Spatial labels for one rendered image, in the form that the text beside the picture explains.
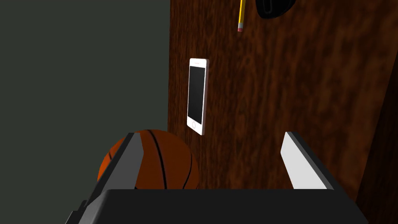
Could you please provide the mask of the black computer mouse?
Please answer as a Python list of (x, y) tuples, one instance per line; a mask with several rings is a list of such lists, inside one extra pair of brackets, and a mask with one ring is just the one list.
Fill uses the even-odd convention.
[(296, 0), (255, 0), (258, 15), (263, 19), (277, 18), (292, 8)]

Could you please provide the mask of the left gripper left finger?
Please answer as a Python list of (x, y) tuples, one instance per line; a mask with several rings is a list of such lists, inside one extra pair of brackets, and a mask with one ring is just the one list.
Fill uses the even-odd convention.
[(142, 158), (140, 134), (127, 134), (93, 190), (93, 199), (110, 189), (134, 189)]

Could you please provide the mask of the brown wooden desk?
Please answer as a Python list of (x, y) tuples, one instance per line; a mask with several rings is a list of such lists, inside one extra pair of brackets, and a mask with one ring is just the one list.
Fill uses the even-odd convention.
[[(398, 0), (296, 0), (274, 19), (246, 0), (170, 0), (168, 131), (200, 188), (292, 187), (297, 132), (370, 224), (398, 224)], [(209, 60), (205, 133), (187, 126), (189, 61)]]

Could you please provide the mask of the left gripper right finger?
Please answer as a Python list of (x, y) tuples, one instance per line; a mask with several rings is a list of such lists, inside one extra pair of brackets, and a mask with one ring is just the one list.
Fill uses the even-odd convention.
[(294, 189), (333, 190), (294, 132), (285, 133), (281, 157)]

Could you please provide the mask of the yellow pencil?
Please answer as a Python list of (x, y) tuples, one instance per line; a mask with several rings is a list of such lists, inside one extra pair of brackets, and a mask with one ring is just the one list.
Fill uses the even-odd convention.
[(240, 0), (239, 19), (238, 19), (238, 27), (237, 27), (238, 32), (243, 31), (245, 5), (246, 5), (246, 0)]

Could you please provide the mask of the white smartphone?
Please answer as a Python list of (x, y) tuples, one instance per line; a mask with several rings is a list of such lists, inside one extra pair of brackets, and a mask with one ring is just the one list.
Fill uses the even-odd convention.
[(205, 133), (208, 98), (209, 60), (191, 58), (187, 95), (187, 126), (199, 135)]

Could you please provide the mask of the orange basketball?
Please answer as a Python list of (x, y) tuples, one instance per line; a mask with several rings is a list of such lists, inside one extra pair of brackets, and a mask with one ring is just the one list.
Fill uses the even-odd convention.
[(143, 159), (136, 189), (197, 189), (199, 171), (189, 147), (176, 135), (158, 129), (138, 131)]

